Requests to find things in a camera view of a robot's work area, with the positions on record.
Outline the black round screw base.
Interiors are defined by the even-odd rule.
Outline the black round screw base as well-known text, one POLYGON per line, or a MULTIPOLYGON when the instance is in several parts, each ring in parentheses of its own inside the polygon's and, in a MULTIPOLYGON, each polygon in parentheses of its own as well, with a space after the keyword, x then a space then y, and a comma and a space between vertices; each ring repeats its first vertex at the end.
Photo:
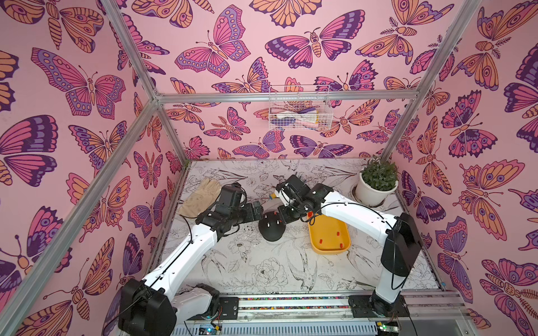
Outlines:
POLYGON ((286 223, 278 211, 268 211, 259 220, 259 232, 268 242, 277 242, 286 230, 286 223))

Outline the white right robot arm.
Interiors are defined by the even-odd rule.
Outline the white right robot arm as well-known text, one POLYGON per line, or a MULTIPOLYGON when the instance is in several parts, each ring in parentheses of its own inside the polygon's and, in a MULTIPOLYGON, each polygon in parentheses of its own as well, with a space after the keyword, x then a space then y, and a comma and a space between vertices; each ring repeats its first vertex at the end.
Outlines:
POLYGON ((422 250, 416 223, 410 215, 378 211, 322 183, 311 188, 296 175, 277 184, 275 196, 282 202, 277 217, 286 224, 301 219, 321 228, 322 216, 326 216, 354 228, 378 245, 381 273, 371 302, 395 304, 422 250))

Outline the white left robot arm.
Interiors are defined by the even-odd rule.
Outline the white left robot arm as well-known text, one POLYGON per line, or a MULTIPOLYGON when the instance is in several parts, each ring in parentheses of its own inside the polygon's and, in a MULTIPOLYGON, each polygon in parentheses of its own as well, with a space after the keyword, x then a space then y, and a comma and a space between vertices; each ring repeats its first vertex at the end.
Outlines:
POLYGON ((239 183, 225 185, 217 199, 195 218, 188 237, 143 280, 130 280, 122 288, 119 330, 129 335, 171 335, 176 325, 193 317, 219 315, 220 293, 199 284, 178 291, 191 270, 231 229, 261 219, 260 202, 248 202, 239 183))

